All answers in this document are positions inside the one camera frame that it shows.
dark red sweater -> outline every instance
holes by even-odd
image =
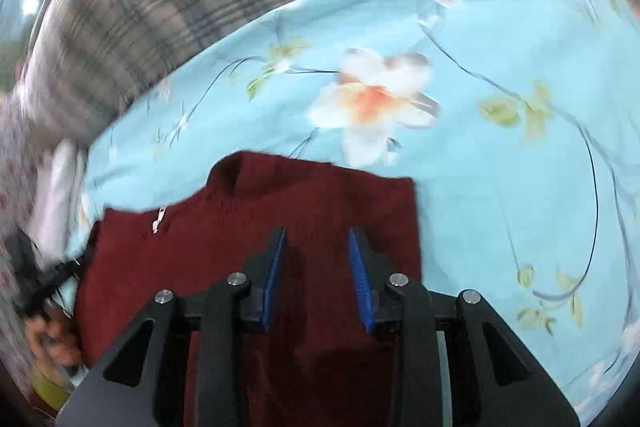
[[[358,320],[347,231],[364,227],[395,269],[419,279],[411,180],[242,152],[221,160],[203,190],[169,207],[153,234],[157,216],[107,210],[100,224],[75,312],[89,366],[156,291],[206,289],[283,226],[289,247],[276,318],[268,336],[243,346],[253,353],[244,363],[252,425],[386,425],[392,346],[368,337]],[[188,378],[186,425],[192,385]]]

bed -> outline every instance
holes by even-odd
[[[410,176],[423,284],[477,289],[588,425],[640,349],[639,30],[626,0],[284,5],[94,142],[68,254],[238,150]]]

zipper pull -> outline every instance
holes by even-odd
[[[160,223],[162,223],[162,218],[164,217],[164,213],[166,212],[166,208],[161,208],[160,210],[158,210],[158,219],[156,219],[151,227],[151,229],[154,231],[154,233],[158,233],[158,227],[160,226]]]

